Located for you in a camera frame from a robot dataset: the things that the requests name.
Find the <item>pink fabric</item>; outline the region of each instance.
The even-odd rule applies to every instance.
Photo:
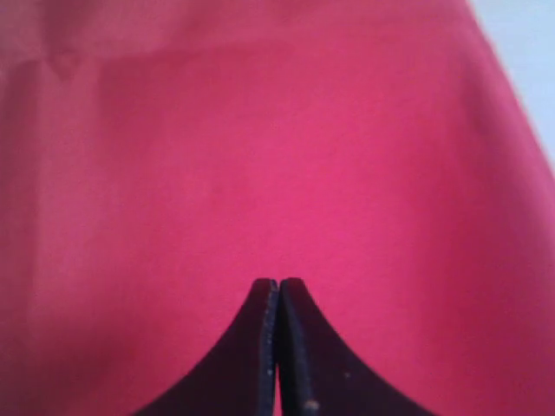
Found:
[[[261,276],[433,412],[555,414],[553,178],[461,0],[0,4],[1,414],[130,413]]]

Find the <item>red cloth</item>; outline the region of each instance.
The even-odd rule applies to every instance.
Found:
[[[2,414],[131,412],[261,276],[436,413],[555,414],[555,187],[464,2],[2,3]]]

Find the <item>white wall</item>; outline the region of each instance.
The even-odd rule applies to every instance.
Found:
[[[471,3],[555,162],[555,0]]]

